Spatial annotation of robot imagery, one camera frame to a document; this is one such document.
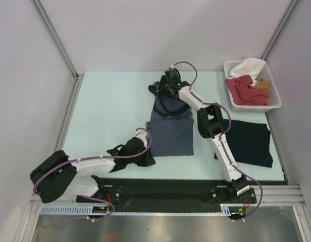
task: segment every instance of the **pink cloth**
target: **pink cloth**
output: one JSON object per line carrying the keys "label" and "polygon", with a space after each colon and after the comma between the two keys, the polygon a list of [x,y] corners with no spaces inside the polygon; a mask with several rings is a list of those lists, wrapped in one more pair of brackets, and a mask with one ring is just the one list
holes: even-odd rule
{"label": "pink cloth", "polygon": [[250,75],[225,80],[230,89],[233,100],[237,105],[267,106],[269,90],[257,89],[251,86],[253,80]]}

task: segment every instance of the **white wall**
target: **white wall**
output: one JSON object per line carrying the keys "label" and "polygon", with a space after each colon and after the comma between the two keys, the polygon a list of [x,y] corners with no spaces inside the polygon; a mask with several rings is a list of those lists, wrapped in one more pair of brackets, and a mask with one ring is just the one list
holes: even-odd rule
{"label": "white wall", "polygon": [[19,207],[20,232],[30,172],[53,152],[73,82],[31,2],[0,0],[0,227]]}
{"label": "white wall", "polygon": [[261,57],[290,0],[41,0],[75,68],[199,70]]}
{"label": "white wall", "polygon": [[283,106],[269,119],[292,184],[300,184],[311,215],[311,0],[300,1],[268,63]]}

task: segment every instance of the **laundry basket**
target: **laundry basket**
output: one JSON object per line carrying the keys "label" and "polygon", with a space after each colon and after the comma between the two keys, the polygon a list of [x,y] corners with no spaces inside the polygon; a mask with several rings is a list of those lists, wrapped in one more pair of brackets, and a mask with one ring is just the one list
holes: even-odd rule
{"label": "laundry basket", "polygon": [[[230,76],[231,70],[236,67],[237,65],[241,64],[243,62],[242,59],[236,59],[236,60],[227,60],[224,62],[224,72],[226,78],[232,78]],[[282,101],[280,98],[279,91],[277,89],[277,85],[275,82],[275,79],[273,79],[272,73],[270,71],[269,65],[266,63],[263,67],[262,71],[258,75],[257,78],[263,78],[265,80],[268,80],[271,82],[270,88],[269,88],[269,95],[270,95],[270,103],[269,106],[246,106],[246,105],[237,105],[234,103],[232,94],[230,90],[228,90],[231,104],[232,104],[232,110],[234,112],[267,112],[271,110],[272,108],[278,108],[281,107]]]}

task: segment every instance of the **clothing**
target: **clothing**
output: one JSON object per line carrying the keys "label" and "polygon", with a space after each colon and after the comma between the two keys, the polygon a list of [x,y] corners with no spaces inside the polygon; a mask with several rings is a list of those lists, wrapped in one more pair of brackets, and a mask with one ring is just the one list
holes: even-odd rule
{"label": "clothing", "polygon": [[[223,127],[227,129],[228,120],[223,120]],[[272,167],[270,131],[266,124],[232,120],[226,140],[236,162]]]}
{"label": "clothing", "polygon": [[237,105],[268,105],[269,90],[257,89],[252,84],[250,75],[225,80],[231,91],[234,103]]}
{"label": "clothing", "polygon": [[255,88],[257,88],[257,89],[262,89],[262,88],[267,88],[267,89],[269,89],[270,88],[270,85],[271,85],[271,82],[270,81],[267,81],[267,80],[265,80],[265,79],[263,79],[263,78],[259,78],[258,80],[257,80],[257,83],[255,84]]}
{"label": "clothing", "polygon": [[151,133],[151,153],[156,156],[194,155],[193,124],[191,108],[181,101],[157,93],[159,82],[149,86],[155,95],[150,122],[146,129]]}
{"label": "clothing", "polygon": [[255,79],[260,74],[265,64],[266,61],[262,59],[246,58],[241,64],[239,64],[233,70],[231,70],[229,77],[237,78],[244,75],[250,75],[253,80],[252,86],[255,86],[256,84]]}

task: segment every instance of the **table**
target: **table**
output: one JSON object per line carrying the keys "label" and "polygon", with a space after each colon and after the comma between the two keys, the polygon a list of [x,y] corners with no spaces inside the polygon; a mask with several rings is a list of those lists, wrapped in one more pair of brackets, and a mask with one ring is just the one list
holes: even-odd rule
{"label": "table", "polygon": [[[164,72],[86,72],[63,150],[66,154],[87,157],[105,154],[119,144],[125,144],[137,127],[150,120],[154,95],[148,86],[160,80]],[[191,81],[194,72],[181,72],[182,80]],[[233,112],[223,72],[199,72],[194,90],[209,102],[225,106],[232,119],[267,124],[264,113]],[[194,122],[194,156],[155,157],[151,167],[129,164],[114,173],[96,173],[107,178],[197,179],[223,180],[220,161],[203,139]],[[238,163],[246,174],[261,181],[284,181],[282,166],[273,139],[270,140],[272,168]]]}

